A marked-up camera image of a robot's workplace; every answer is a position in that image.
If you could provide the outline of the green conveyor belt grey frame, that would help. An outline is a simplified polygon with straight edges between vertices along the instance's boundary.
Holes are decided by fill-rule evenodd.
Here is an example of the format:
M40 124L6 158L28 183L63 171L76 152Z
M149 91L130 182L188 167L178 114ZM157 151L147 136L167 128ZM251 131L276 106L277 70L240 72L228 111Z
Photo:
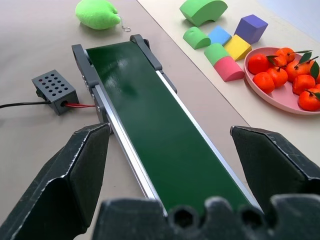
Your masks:
M258 207L163 72L148 40L72 52L101 122L109 122L144 195L165 213L189 206L199 214L205 200L221 197L238 210Z

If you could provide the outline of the orange tangerine with leaf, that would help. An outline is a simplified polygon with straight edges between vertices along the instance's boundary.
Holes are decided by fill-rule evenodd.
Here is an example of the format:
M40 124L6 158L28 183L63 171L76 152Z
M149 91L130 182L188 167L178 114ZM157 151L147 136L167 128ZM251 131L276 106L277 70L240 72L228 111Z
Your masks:
M286 63L291 63L295 60L296 54L305 54L310 53L312 50L301 50L301 51L294 51L291 48L283 47L278 49L275 52L276 56L283 56L286 59Z
M266 58L269 62L268 66L270 68L287 66L286 57L283 55L267 55Z
M293 83L296 77L300 75L310 75L311 68L315 63L315 59L312 58L312 52L304 53L300 59L295 59L294 61L286 65L285 71L288 76L288 81Z
M298 97L298 105L305 111L320 111L320 89L305 89Z

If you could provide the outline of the pink half-cylinder foam block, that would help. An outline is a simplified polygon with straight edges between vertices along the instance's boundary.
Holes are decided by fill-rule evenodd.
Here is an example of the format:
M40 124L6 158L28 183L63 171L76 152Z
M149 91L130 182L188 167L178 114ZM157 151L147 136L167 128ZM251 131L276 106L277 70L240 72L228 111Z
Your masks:
M245 72L231 56L222 57L213 67L224 82L240 80L245 77Z

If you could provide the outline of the blue foam block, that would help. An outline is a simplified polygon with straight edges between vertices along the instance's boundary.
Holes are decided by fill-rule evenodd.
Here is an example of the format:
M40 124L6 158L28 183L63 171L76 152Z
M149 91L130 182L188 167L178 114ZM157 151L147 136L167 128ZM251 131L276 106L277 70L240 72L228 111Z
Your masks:
M219 25L217 25L207 36L210 39L211 44L221 44L222 46L232 38L232 36Z

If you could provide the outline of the green plush lemon toy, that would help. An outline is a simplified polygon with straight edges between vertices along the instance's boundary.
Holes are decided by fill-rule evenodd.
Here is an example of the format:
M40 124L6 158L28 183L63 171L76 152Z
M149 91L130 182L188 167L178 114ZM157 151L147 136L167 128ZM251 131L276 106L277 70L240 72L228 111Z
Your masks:
M81 0L75 15L83 25L94 30L113 28L121 22L118 10L108 0Z

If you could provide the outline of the purple foam cube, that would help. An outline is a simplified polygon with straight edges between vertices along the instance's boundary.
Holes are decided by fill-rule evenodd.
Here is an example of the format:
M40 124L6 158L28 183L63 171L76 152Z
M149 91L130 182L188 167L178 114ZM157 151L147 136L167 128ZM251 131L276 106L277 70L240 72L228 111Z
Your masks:
M268 23L254 14L242 17L234 32L248 44L257 43L265 32Z

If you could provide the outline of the yellow foam cube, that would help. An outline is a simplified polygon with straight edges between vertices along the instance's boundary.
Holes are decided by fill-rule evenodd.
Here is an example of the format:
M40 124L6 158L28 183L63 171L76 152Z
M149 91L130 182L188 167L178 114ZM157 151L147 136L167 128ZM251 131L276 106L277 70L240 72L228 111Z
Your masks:
M235 34L225 45L224 49L234 61L242 60L252 50L252 46Z

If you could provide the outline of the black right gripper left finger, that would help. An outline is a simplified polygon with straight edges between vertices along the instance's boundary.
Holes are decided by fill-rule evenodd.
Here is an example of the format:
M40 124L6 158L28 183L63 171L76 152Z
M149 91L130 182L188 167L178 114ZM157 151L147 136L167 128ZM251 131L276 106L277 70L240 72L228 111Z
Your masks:
M0 226L0 240L74 240L92 223L111 128L83 127L41 168Z

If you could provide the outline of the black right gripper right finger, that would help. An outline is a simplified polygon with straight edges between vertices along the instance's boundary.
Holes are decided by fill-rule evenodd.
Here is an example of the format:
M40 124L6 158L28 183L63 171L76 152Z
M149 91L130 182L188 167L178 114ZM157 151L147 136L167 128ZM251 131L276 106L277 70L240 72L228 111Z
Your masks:
M246 181L263 212L283 194L320 196L320 167L278 132L232 126L230 135Z

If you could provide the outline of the green arch foam block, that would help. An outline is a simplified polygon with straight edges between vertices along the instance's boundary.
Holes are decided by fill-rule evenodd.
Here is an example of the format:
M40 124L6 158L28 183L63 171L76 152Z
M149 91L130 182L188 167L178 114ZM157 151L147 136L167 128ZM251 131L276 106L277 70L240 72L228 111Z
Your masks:
M223 0L186 0L179 10L190 23L200 27L208 21L216 22L227 8Z

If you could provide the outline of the green half-cylinder foam block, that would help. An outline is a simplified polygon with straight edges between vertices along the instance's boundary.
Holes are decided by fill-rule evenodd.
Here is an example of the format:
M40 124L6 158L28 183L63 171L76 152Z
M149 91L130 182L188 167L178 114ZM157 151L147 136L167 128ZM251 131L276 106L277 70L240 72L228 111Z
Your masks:
M190 27L182 37L194 50L208 47L211 44L210 38L198 27Z
M220 59L228 57L229 54L220 43L213 43L204 50L204 55L214 66Z

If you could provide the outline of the grey perforated control box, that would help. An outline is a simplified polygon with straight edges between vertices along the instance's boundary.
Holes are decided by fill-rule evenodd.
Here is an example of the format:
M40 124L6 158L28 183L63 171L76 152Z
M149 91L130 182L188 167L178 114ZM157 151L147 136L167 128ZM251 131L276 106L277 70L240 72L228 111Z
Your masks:
M31 81L37 96L49 102L48 105L58 116L69 111L70 107L66 104L79 103L75 88L55 69Z

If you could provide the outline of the pink plate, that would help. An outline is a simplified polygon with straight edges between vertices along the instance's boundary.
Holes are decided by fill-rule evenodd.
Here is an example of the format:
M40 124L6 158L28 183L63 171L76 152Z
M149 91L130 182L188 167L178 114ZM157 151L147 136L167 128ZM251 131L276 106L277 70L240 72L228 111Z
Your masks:
M320 115L318 111L307 111L303 110L298 104L299 96L294 94L292 91L292 84L286 82L284 86L276 88L270 94L264 93L254 82L254 75L248 70L249 59L256 54L263 54L266 56L273 55L279 48L277 47L260 47L251 50L244 58L244 72L245 81L251 87L251 89L264 101L273 105L274 107L293 113L297 115Z

